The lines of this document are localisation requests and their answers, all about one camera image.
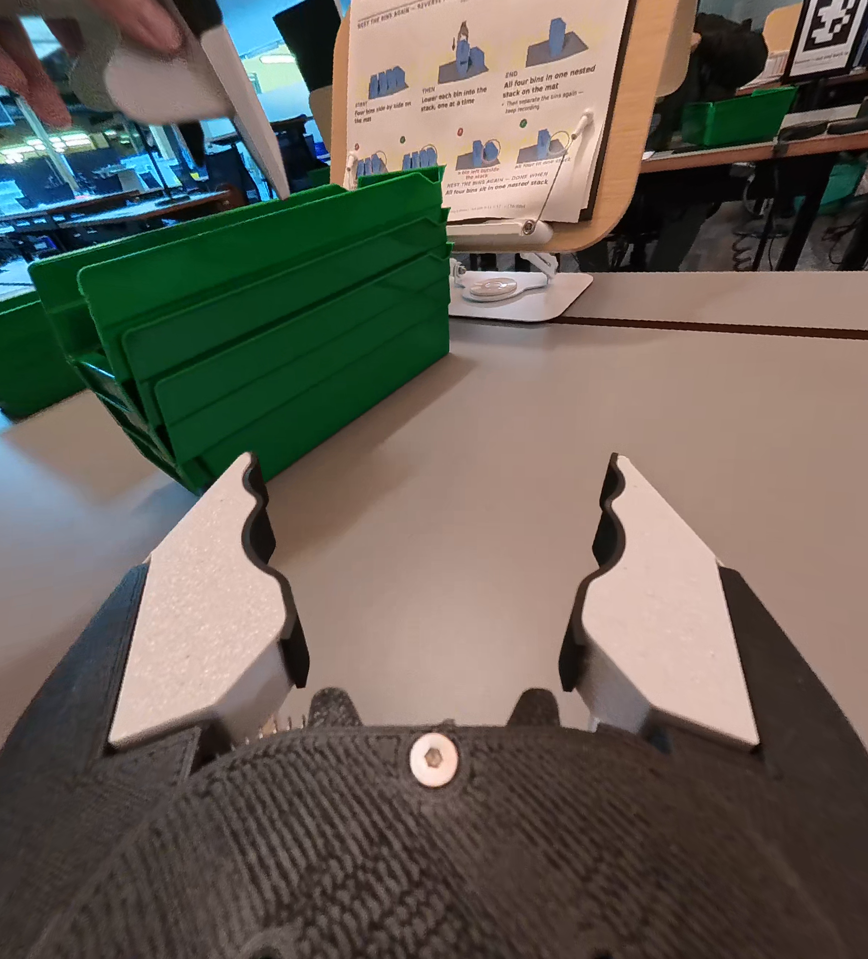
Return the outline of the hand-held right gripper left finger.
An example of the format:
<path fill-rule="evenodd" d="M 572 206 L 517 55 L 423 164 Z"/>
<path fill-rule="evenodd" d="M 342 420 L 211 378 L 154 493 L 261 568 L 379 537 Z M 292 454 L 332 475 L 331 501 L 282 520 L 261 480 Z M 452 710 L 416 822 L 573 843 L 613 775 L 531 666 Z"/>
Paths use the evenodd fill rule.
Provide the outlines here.
<path fill-rule="evenodd" d="M 199 728 L 238 746 L 290 730 L 284 703 L 309 654 L 260 462 L 244 453 L 146 561 L 108 743 L 123 751 Z"/>

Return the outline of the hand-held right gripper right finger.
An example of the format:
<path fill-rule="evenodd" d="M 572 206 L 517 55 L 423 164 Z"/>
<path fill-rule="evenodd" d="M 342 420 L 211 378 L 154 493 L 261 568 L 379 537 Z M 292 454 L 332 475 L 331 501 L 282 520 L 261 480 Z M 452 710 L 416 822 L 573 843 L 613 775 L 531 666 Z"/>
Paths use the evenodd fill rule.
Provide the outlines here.
<path fill-rule="evenodd" d="M 744 753 L 760 744 L 721 564 L 632 461 L 608 462 L 559 656 L 586 728 L 677 729 Z"/>

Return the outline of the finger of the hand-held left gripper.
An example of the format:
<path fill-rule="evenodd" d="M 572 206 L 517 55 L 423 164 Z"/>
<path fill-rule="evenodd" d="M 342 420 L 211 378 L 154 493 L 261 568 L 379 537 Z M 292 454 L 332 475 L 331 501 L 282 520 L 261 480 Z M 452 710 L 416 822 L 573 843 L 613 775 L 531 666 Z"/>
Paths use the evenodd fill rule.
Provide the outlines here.
<path fill-rule="evenodd" d="M 245 146 L 277 197 L 288 198 L 289 181 L 278 139 L 226 27 L 206 30 L 202 48 L 230 103 L 230 117 Z"/>

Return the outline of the grey desk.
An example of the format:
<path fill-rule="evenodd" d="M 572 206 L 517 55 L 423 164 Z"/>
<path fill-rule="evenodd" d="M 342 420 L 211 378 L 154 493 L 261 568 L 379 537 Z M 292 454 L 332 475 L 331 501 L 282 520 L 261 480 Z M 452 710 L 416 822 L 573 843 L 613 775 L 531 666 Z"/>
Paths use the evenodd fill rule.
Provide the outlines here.
<path fill-rule="evenodd" d="M 737 569 L 868 748 L 868 339 L 457 322 L 449 356 L 269 484 L 321 688 L 372 725 L 500 722 L 553 690 L 628 457 Z M 194 498 L 80 393 L 0 417 L 0 747 Z"/>

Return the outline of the white clipboard stand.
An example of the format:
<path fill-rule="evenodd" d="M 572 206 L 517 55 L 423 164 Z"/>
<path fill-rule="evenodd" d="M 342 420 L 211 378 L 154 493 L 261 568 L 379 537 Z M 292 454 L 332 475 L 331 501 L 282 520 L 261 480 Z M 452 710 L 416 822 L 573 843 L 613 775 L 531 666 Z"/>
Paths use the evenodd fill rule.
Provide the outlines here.
<path fill-rule="evenodd" d="M 555 254 L 545 251 L 554 231 L 538 218 L 453 222 L 446 232 L 452 244 L 448 309 L 452 318 L 549 322 L 560 318 L 592 283 L 590 274 L 560 271 Z M 459 261 L 462 254 L 490 253 L 518 255 L 532 269 L 469 270 Z"/>

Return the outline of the instruction sheet on wooden board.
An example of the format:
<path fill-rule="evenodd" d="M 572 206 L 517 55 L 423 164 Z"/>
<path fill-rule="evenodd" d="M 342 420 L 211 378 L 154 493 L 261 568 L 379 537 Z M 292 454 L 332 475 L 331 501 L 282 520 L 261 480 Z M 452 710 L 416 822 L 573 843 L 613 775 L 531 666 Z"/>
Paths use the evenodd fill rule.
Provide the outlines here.
<path fill-rule="evenodd" d="M 604 129 L 602 152 L 595 170 L 589 204 L 579 222 L 547 222 L 553 240 L 548 253 L 568 253 L 604 239 L 626 212 L 642 164 L 648 129 L 656 103 L 656 90 L 677 2 L 633 2 L 627 40 L 619 62 L 612 105 Z M 348 59 L 350 21 L 348 9 L 333 52 L 332 180 L 355 188 L 357 159 L 346 154 L 348 121 Z"/>

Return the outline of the long wooden table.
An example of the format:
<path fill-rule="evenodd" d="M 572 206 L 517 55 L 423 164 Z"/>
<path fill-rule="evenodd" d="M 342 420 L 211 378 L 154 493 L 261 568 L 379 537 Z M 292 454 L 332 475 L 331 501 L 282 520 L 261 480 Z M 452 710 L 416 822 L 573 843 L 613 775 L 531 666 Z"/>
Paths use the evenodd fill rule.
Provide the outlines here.
<path fill-rule="evenodd" d="M 830 121 L 816 112 L 797 115 L 793 125 Z M 830 172 L 843 153 L 868 151 L 868 131 L 844 136 L 710 150 L 671 150 L 657 153 L 642 163 L 634 198 L 642 199 L 632 209 L 658 209 L 668 187 L 685 187 L 688 202 L 713 204 L 749 198 L 773 202 L 768 219 L 774 222 L 780 208 L 802 202 L 787 234 L 776 270 L 796 270 L 810 229 L 821 206 Z"/>

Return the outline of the green crate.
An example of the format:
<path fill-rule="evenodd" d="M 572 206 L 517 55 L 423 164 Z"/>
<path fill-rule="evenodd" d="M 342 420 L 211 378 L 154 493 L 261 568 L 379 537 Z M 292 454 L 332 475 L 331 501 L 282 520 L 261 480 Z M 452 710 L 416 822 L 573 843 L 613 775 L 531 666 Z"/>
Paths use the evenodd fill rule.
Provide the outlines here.
<path fill-rule="evenodd" d="M 844 210 L 852 202 L 867 168 L 868 162 L 862 157 L 835 163 L 824 189 L 819 214 L 835 215 Z"/>

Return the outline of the black box device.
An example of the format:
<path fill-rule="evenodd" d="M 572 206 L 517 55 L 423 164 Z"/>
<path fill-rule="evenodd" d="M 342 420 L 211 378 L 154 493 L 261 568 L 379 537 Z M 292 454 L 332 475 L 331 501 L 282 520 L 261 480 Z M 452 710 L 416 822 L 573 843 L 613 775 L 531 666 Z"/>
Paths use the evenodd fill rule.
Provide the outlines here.
<path fill-rule="evenodd" d="M 824 135 L 844 136 L 868 131 L 868 115 L 835 121 L 803 123 L 780 129 L 776 140 L 779 143 L 806 140 Z"/>

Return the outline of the printed marker board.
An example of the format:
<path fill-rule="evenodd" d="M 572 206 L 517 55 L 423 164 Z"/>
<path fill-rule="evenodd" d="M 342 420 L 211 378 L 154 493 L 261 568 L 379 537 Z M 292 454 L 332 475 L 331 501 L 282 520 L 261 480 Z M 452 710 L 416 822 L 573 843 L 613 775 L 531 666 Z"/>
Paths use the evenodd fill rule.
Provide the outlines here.
<path fill-rule="evenodd" d="M 781 75 L 784 82 L 847 74 L 868 38 L 868 1 L 806 1 Z"/>

